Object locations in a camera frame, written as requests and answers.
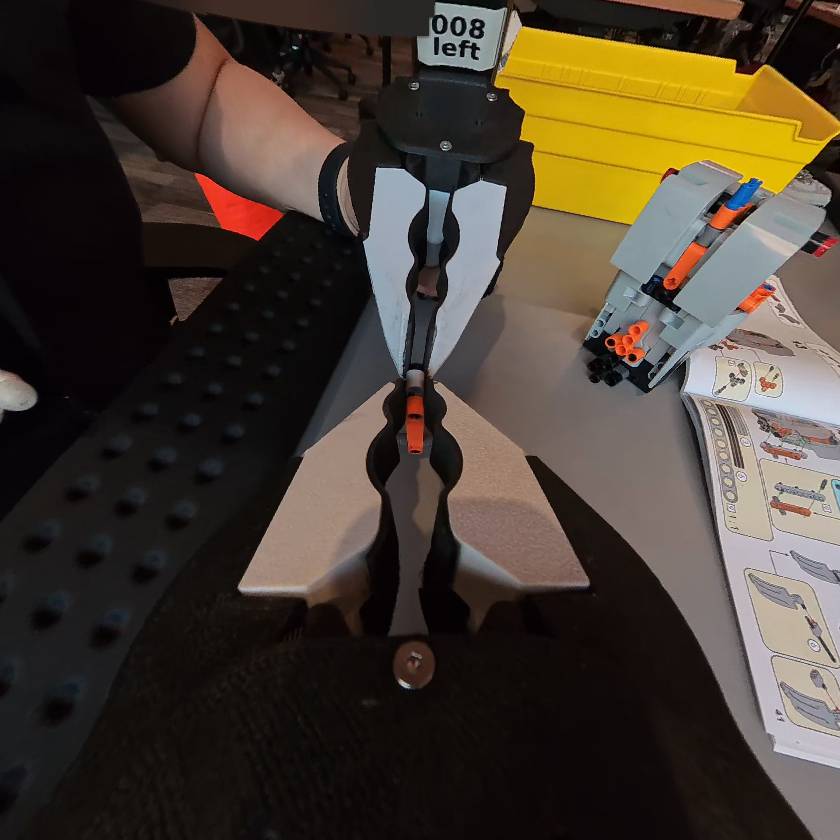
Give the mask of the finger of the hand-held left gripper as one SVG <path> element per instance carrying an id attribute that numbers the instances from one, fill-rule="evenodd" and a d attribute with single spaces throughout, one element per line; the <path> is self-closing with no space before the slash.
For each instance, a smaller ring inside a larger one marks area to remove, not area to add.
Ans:
<path id="1" fill-rule="evenodd" d="M 424 208 L 426 188 L 401 167 L 378 167 L 364 254 L 387 349 L 398 374 L 405 370 L 411 302 L 406 291 L 415 255 L 409 244 L 414 218 Z"/>
<path id="2" fill-rule="evenodd" d="M 501 265 L 497 255 L 508 189 L 476 182 L 455 191 L 444 229 L 452 243 L 438 276 L 439 302 L 429 326 L 425 370 L 433 376 L 451 354 Z"/>

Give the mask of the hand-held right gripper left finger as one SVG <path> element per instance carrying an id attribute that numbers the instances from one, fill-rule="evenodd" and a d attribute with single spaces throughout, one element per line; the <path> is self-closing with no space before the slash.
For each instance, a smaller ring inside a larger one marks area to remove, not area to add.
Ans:
<path id="1" fill-rule="evenodd" d="M 400 579 L 385 483 L 400 463 L 406 386 L 396 380 L 304 454 L 250 564 L 242 595 L 332 604 L 354 633 L 391 631 Z"/>

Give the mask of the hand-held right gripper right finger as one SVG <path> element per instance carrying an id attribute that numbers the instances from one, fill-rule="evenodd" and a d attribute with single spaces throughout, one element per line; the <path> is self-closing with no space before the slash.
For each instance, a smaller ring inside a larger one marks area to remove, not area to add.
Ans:
<path id="1" fill-rule="evenodd" d="M 589 578 L 520 447 L 432 381 L 425 420 L 429 464 L 443 485 L 423 567 L 428 630 L 477 629 L 498 602 L 586 589 Z"/>

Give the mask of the dark grey brick piece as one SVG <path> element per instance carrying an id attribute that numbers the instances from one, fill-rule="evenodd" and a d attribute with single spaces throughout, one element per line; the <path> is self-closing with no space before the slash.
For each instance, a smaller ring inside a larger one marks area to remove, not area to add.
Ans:
<path id="1" fill-rule="evenodd" d="M 436 318 L 440 300 L 419 290 L 411 298 L 411 311 L 406 331 L 402 374 L 421 370 L 427 375 L 436 337 Z"/>

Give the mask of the orange and grey brick connector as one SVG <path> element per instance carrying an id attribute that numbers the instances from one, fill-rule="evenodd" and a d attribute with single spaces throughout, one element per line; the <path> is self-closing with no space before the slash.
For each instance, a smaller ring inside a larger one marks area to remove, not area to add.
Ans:
<path id="1" fill-rule="evenodd" d="M 419 365 L 411 365 L 405 378 L 405 423 L 396 437 L 402 455 L 429 459 L 434 433 L 429 430 L 426 414 L 428 400 L 433 401 L 434 394 L 434 381 Z"/>

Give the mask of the grey building-block robot model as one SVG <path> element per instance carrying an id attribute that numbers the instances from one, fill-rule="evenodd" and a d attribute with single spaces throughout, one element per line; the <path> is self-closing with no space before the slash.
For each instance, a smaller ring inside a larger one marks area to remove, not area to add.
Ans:
<path id="1" fill-rule="evenodd" d="M 818 230 L 835 197 L 807 170 L 780 193 L 713 161 L 668 170 L 611 260 L 618 272 L 583 342 L 590 381 L 650 392 L 739 327 L 794 255 L 834 246 Z"/>

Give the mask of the person's left forearm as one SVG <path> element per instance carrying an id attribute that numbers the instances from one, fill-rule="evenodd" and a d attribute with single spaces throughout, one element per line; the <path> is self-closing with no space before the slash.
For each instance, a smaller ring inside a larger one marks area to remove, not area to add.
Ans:
<path id="1" fill-rule="evenodd" d="M 185 69 L 105 106 L 162 159 L 252 201 L 322 220 L 319 174 L 340 139 L 194 23 Z"/>

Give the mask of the person's left hand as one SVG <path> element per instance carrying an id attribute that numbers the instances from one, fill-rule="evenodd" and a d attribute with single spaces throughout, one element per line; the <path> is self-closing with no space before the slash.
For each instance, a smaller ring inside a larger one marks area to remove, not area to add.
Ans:
<path id="1" fill-rule="evenodd" d="M 352 153 L 339 170 L 339 209 L 349 231 L 364 240 L 370 232 L 375 166 Z"/>

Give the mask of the black wristband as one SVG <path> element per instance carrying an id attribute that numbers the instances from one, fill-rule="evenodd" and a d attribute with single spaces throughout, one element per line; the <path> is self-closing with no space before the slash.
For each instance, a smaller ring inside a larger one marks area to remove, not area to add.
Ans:
<path id="1" fill-rule="evenodd" d="M 334 147 L 322 163 L 318 176 L 318 204 L 322 221 L 340 235 L 357 234 L 347 224 L 340 203 L 340 172 L 350 157 L 353 144 L 342 142 Z"/>

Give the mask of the orange plastic crate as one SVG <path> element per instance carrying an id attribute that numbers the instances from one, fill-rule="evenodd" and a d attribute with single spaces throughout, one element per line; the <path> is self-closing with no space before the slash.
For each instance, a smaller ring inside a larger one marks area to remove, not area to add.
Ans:
<path id="1" fill-rule="evenodd" d="M 221 228 L 254 240 L 262 238 L 282 218 L 282 212 L 238 196 L 210 178 L 195 178 Z"/>

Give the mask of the yellow storage bin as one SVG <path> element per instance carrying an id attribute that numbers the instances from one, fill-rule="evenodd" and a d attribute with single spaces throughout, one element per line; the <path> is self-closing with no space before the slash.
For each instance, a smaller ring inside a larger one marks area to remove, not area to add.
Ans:
<path id="1" fill-rule="evenodd" d="M 669 168 L 713 161 L 778 193 L 839 131 L 771 67 L 536 28 L 497 84 L 526 113 L 533 204 L 623 224 Z"/>

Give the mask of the white instruction booklet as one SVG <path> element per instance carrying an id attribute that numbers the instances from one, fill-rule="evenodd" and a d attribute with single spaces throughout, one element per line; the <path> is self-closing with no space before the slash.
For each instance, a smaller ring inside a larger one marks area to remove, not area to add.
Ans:
<path id="1" fill-rule="evenodd" d="M 686 363 L 722 564 L 773 749 L 839 766 L 838 352 L 781 282 Z"/>

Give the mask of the person's black shirt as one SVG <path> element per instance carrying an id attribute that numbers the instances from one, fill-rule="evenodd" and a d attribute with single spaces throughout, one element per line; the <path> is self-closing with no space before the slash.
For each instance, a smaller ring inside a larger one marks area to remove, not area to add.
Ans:
<path id="1" fill-rule="evenodd" d="M 2 514 L 166 343 L 130 184 L 88 98 L 186 68 L 190 13 L 147 2 L 2 2 L 2 368 L 38 394 L 2 421 Z"/>

